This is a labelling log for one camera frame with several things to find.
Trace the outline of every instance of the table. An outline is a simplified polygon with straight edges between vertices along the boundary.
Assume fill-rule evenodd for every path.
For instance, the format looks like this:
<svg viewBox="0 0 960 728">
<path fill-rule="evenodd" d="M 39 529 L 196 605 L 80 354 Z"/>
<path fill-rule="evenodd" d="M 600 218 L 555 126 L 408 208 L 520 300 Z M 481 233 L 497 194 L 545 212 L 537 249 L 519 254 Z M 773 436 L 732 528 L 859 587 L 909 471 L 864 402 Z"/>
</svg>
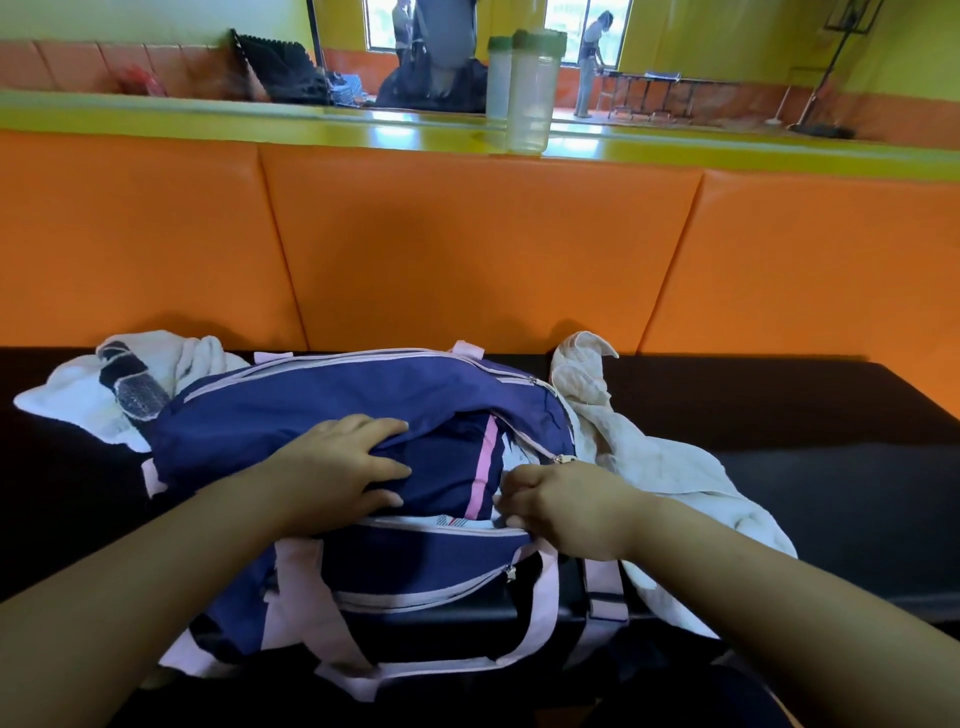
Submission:
<svg viewBox="0 0 960 728">
<path fill-rule="evenodd" d="M 8 473 L 0 513 L 3 598 L 162 508 L 143 490 L 144 455 L 12 407 L 15 394 L 82 352 L 0 349 L 6 433 L 0 447 Z M 490 359 L 540 377 L 549 367 L 546 354 Z M 906 382 L 868 362 L 797 358 L 625 356 L 608 359 L 605 376 L 617 411 L 647 434 L 714 453 L 740 491 L 773 513 L 806 561 L 923 619 L 960 620 L 960 422 Z M 517 583 L 534 576 L 522 574 Z M 498 581 L 456 604 L 389 621 L 351 616 L 351 629 L 374 660 L 502 654 L 525 629 L 529 605 L 522 592 Z M 557 676 L 582 629 L 585 605 L 576 563 L 567 561 L 560 623 L 550 644 L 509 672 L 477 676 L 476 684 L 500 691 L 522 685 L 527 694 L 533 684 L 518 683 L 518 675 Z M 632 629 L 662 629 L 635 595 L 629 605 Z M 289 667 L 308 657 L 278 652 L 284 654 L 264 657 L 265 671 L 251 674 L 299 680 L 292 677 L 299 672 L 283 671 L 277 661 Z M 186 685 L 178 690 L 251 688 L 250 682 Z"/>
<path fill-rule="evenodd" d="M 613 79 L 613 90 L 606 91 L 606 81 L 607 79 Z M 635 109 L 630 105 L 630 92 L 633 88 L 634 82 L 643 82 L 643 95 L 640 98 L 640 106 Z M 666 83 L 667 88 L 666 92 L 663 94 L 663 101 L 660 103 L 659 109 L 654 109 L 652 111 L 647 111 L 647 96 L 650 92 L 650 84 L 661 82 Z M 618 106 L 616 104 L 616 97 L 620 91 L 621 84 L 623 85 L 623 105 Z M 610 99 L 610 109 L 607 112 L 607 118 L 611 118 L 615 113 L 621 111 L 627 111 L 630 114 L 630 118 L 633 119 L 634 116 L 638 114 L 653 115 L 655 113 L 667 113 L 666 106 L 670 98 L 670 92 L 673 90 L 674 86 L 687 84 L 690 86 L 690 92 L 686 96 L 684 101 L 684 112 L 680 114 L 680 118 L 689 119 L 693 118 L 693 98 L 696 90 L 699 86 L 702 85 L 739 85 L 737 82 L 731 81 L 716 81 L 714 79 L 695 79 L 687 78 L 680 73 L 656 73 L 654 71 L 647 71 L 642 74 L 631 74 L 631 73 L 622 73 L 620 71 L 604 71 L 600 76 L 600 95 L 597 99 L 597 110 L 600 110 L 600 102 L 604 98 Z"/>
</svg>

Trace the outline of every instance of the bag handle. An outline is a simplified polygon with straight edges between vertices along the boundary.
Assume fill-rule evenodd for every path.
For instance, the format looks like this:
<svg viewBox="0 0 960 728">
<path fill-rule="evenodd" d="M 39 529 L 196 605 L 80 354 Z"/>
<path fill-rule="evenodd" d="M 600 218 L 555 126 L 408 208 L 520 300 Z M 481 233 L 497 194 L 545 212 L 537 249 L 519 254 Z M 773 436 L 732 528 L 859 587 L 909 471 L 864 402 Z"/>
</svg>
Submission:
<svg viewBox="0 0 960 728">
<path fill-rule="evenodd" d="M 479 672 L 506 667 L 539 651 L 553 635 L 560 605 L 560 572 L 557 549 L 538 540 L 519 548 L 514 563 L 533 552 L 542 568 L 534 584 L 530 626 L 513 652 L 492 660 L 437 660 L 422 663 L 384 663 L 373 667 L 364 657 L 321 578 L 321 542 L 284 539 L 276 543 L 276 578 L 284 612 L 307 648 L 321 659 L 316 673 L 348 692 L 356 700 L 372 702 L 386 680 L 413 675 Z"/>
</svg>

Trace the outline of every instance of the gray pants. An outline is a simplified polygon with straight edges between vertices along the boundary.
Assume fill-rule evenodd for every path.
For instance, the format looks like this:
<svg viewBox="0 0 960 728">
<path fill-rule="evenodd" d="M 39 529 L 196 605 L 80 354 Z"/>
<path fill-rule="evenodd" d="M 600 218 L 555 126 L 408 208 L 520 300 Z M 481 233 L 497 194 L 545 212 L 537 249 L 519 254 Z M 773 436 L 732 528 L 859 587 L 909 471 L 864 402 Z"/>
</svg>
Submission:
<svg viewBox="0 0 960 728">
<path fill-rule="evenodd" d="M 590 93 L 593 91 L 593 79 L 597 75 L 597 59 L 594 56 L 580 61 L 580 88 L 577 90 L 577 116 L 589 116 Z"/>
</svg>

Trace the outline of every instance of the folded clothes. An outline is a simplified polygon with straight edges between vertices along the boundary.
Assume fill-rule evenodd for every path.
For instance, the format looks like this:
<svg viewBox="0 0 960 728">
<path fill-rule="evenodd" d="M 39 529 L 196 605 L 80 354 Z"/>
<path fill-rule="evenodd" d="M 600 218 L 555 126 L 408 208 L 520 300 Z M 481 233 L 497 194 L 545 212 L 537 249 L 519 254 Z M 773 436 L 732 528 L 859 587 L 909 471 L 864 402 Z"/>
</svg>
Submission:
<svg viewBox="0 0 960 728">
<path fill-rule="evenodd" d="M 46 384 L 17 395 L 13 404 L 82 427 L 105 443 L 149 452 L 143 431 L 173 396 L 202 376 L 246 366 L 239 356 L 224 352 L 215 336 L 118 334 L 96 353 L 61 364 Z"/>
</svg>

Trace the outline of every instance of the pink strap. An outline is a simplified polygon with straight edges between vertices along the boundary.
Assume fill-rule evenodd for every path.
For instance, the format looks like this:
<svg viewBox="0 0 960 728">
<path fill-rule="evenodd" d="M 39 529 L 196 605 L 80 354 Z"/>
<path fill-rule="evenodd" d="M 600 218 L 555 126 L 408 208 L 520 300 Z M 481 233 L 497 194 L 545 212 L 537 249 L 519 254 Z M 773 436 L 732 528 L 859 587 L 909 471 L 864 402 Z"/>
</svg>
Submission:
<svg viewBox="0 0 960 728">
<path fill-rule="evenodd" d="M 275 548 L 280 604 L 294 632 L 321 660 L 351 670 L 371 670 L 320 576 L 324 542 L 283 539 Z"/>
<path fill-rule="evenodd" d="M 294 355 L 293 352 L 273 353 L 273 352 L 253 352 L 254 364 L 266 364 L 268 361 L 277 361 L 278 359 L 289 359 Z"/>
<path fill-rule="evenodd" d="M 584 631 L 570 651 L 564 667 L 582 663 L 630 621 L 630 610 L 623 598 L 619 562 L 585 559 L 583 565 L 589 609 Z"/>
<path fill-rule="evenodd" d="M 376 692 L 385 680 L 413 675 L 431 675 L 450 672 L 479 672 L 507 667 L 540 650 L 550 639 L 557 625 L 560 605 L 560 574 L 557 569 L 557 550 L 546 541 L 537 541 L 536 548 L 543 562 L 540 578 L 534 585 L 530 626 L 523 640 L 510 654 L 491 660 L 476 657 L 468 660 L 439 660 L 426 663 L 383 664 L 362 676 L 346 675 L 341 670 L 322 662 L 316 673 L 361 702 L 373 702 Z"/>
<path fill-rule="evenodd" d="M 291 644 L 300 644 L 300 635 L 290 626 L 290 620 L 283 613 L 280 595 L 277 592 L 267 592 L 263 596 L 267 602 L 267 616 L 263 621 L 263 641 L 260 649 L 277 649 L 289 647 Z"/>
<path fill-rule="evenodd" d="M 482 359 L 485 352 L 480 347 L 474 346 L 461 339 L 453 345 L 450 353 L 455 353 L 458 356 L 469 356 L 471 359 Z"/>
<path fill-rule="evenodd" d="M 163 653 L 159 664 L 193 677 L 230 677 L 239 668 L 222 663 L 209 652 L 201 650 L 189 629 L 183 630 L 177 641 Z"/>
<path fill-rule="evenodd" d="M 470 486 L 470 503 L 464 518 L 476 521 L 483 505 L 483 496 L 487 492 L 487 481 L 490 479 L 490 461 L 493 450 L 496 448 L 496 418 L 493 415 L 487 419 L 487 429 L 483 433 L 483 445 L 480 447 L 480 457 L 477 459 L 477 472 Z"/>
</svg>

